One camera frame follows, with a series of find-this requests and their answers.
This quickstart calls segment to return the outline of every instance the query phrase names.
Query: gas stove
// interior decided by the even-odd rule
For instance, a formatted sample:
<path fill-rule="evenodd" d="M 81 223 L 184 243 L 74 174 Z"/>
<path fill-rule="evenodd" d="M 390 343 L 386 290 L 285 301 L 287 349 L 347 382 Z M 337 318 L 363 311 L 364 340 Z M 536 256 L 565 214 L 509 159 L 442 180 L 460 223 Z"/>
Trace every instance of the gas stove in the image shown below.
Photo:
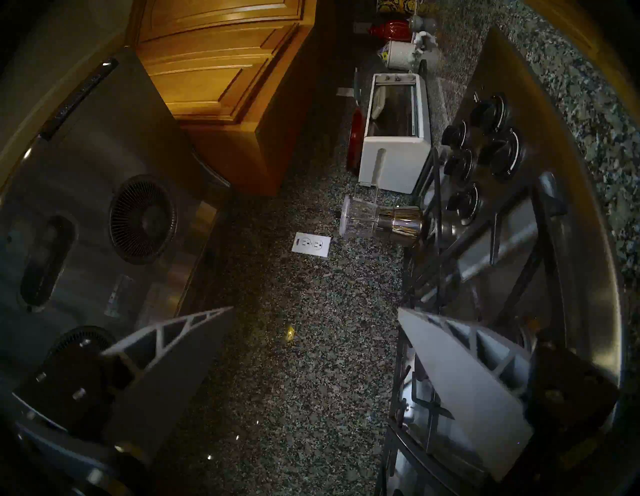
<path fill-rule="evenodd" d="M 423 177 L 426 227 L 406 252 L 404 305 L 490 329 L 523 356 L 538 342 L 556 343 L 620 387 L 620 276 L 609 227 L 566 125 L 495 28 Z M 602 429 L 615 420 L 614 410 Z M 467 434 L 401 330 L 376 491 L 497 488 Z"/>

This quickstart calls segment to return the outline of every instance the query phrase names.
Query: cabinet door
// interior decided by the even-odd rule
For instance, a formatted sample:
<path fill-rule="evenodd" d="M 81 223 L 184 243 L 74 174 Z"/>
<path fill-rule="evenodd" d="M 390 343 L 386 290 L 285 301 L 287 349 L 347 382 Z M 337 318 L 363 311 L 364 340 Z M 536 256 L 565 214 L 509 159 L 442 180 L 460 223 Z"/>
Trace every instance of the cabinet door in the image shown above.
<path fill-rule="evenodd" d="M 148 0 L 138 42 L 221 24 L 300 19 L 304 0 Z"/>
<path fill-rule="evenodd" d="M 138 46 L 164 102 L 181 120 L 237 122 L 295 23 L 199 29 Z"/>

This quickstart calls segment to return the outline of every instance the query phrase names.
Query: toaster oven window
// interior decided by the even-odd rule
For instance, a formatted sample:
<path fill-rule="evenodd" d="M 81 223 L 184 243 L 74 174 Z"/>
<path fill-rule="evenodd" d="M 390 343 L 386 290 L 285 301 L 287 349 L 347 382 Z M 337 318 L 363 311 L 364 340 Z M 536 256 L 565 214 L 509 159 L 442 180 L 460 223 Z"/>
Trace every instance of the toaster oven window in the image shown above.
<path fill-rule="evenodd" d="M 416 136 L 415 85 L 376 85 L 367 136 Z"/>

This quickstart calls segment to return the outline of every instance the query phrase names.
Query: red object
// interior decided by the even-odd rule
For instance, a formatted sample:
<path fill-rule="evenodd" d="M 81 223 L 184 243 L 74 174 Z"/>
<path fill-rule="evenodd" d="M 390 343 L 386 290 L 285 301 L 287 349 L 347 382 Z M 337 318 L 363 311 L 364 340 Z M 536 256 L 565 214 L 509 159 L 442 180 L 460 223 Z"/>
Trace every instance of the red object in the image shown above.
<path fill-rule="evenodd" d="M 364 144 L 364 117 L 360 107 L 357 107 L 351 118 L 351 134 L 349 135 L 349 149 L 347 151 L 347 170 L 355 175 L 360 173 L 360 158 Z"/>
<path fill-rule="evenodd" d="M 388 20 L 379 26 L 371 26 L 369 28 L 369 34 L 393 42 L 411 41 L 411 30 L 409 29 L 408 20 Z"/>

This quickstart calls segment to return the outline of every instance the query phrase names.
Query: fan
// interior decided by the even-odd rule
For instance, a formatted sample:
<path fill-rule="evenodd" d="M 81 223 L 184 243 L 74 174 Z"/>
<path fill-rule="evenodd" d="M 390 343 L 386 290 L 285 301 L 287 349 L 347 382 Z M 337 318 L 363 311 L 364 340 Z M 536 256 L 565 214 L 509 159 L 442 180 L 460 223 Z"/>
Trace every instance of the fan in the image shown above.
<path fill-rule="evenodd" d="M 118 254 L 132 264 L 155 260 L 171 241 L 177 223 L 169 194 L 149 175 L 127 180 L 109 211 L 109 234 Z"/>

